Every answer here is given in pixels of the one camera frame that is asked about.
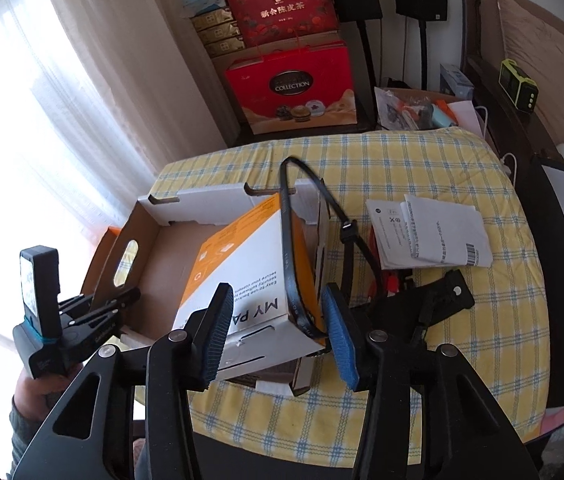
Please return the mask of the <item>grey sleeve forearm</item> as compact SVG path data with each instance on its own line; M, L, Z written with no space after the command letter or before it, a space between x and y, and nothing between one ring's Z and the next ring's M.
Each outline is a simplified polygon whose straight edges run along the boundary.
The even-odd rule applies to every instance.
M16 471L16 468L20 463L22 456L27 450L28 445L30 445L30 442L32 442L32 439L35 437L36 433L38 432L46 417L49 415L52 408L54 408L54 404L58 402L58 396L55 393L47 394L43 397L43 399L44 407L46 408L46 414L44 414L41 420L32 420L23 416L17 409L15 401L12 401L11 413L9 414L9 421L13 430L11 438L12 462L11 469L6 474L6 478L8 480L13 479L14 472Z

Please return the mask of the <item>person's left hand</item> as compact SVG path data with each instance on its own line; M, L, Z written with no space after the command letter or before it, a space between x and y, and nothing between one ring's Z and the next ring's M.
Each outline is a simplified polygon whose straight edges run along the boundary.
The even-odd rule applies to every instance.
M13 404L17 411L32 422L43 422L51 411L49 396L62 394L78 375L82 364L72 366L68 375L49 374L31 378L26 370L18 378Z

